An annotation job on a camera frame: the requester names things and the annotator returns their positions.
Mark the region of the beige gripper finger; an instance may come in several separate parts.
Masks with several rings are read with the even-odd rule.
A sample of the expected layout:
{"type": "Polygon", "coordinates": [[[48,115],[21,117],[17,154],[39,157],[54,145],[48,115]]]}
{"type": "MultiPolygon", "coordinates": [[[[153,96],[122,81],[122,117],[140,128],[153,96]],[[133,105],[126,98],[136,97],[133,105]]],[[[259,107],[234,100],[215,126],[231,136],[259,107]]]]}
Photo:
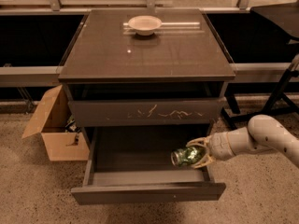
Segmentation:
{"type": "Polygon", "coordinates": [[[208,148],[208,141],[209,141],[209,139],[207,137],[196,138],[196,139],[189,141],[186,144],[186,147],[199,146],[202,148],[208,148]]]}
{"type": "Polygon", "coordinates": [[[192,158],[192,168],[197,169],[197,168],[202,168],[205,166],[208,166],[212,162],[215,161],[215,158],[212,157],[209,154],[205,154],[204,156],[195,156],[192,158]]]}

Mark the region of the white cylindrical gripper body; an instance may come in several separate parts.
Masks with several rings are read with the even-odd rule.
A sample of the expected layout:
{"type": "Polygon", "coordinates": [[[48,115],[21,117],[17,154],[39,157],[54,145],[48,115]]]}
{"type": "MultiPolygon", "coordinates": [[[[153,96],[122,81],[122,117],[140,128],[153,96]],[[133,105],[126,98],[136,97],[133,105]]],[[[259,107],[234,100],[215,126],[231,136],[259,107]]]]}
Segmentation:
{"type": "Polygon", "coordinates": [[[216,160],[227,161],[235,156],[231,149],[228,133],[214,133],[209,136],[210,155],[216,160]]]}

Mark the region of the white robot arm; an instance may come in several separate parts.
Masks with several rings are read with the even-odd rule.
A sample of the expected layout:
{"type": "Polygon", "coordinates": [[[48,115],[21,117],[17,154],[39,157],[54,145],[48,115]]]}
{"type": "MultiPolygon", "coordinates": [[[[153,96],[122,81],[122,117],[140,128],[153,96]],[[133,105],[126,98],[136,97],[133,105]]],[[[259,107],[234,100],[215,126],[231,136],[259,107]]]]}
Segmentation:
{"type": "Polygon", "coordinates": [[[202,147],[205,151],[204,157],[193,164],[193,168],[207,166],[213,161],[227,161],[237,155],[272,151],[281,153],[299,167],[299,139],[267,115],[252,117],[243,128],[193,139],[187,143],[187,147],[192,146],[202,147]]]}

